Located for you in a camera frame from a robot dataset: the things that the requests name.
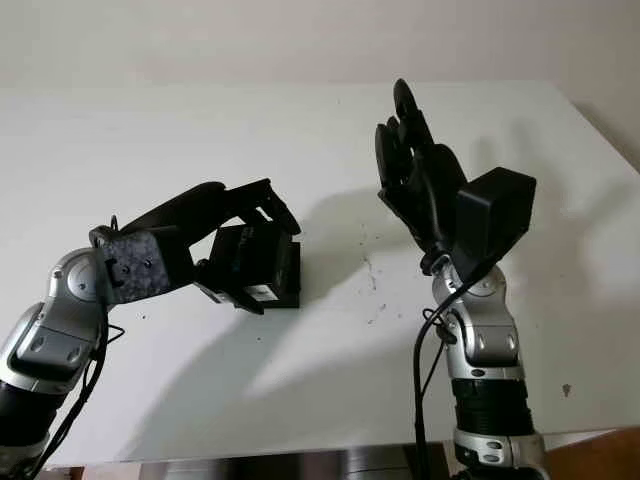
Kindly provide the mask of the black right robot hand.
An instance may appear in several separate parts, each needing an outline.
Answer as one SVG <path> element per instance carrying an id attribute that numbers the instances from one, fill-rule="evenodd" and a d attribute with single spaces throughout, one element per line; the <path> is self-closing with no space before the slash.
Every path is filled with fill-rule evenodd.
<path id="1" fill-rule="evenodd" d="M 423 252 L 422 273 L 452 250 L 455 199 L 466 177 L 452 150 L 434 140 L 407 82 L 393 87 L 396 114 L 376 126 L 378 197 L 406 225 Z"/>

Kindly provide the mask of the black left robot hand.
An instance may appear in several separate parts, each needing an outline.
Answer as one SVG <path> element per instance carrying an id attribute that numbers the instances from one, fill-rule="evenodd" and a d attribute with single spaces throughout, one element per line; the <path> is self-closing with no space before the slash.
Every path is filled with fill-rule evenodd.
<path id="1" fill-rule="evenodd" d="M 301 228 L 269 179 L 228 189 L 205 182 L 96 244 L 126 304 L 194 285 L 216 303 L 261 315 L 300 304 Z"/>

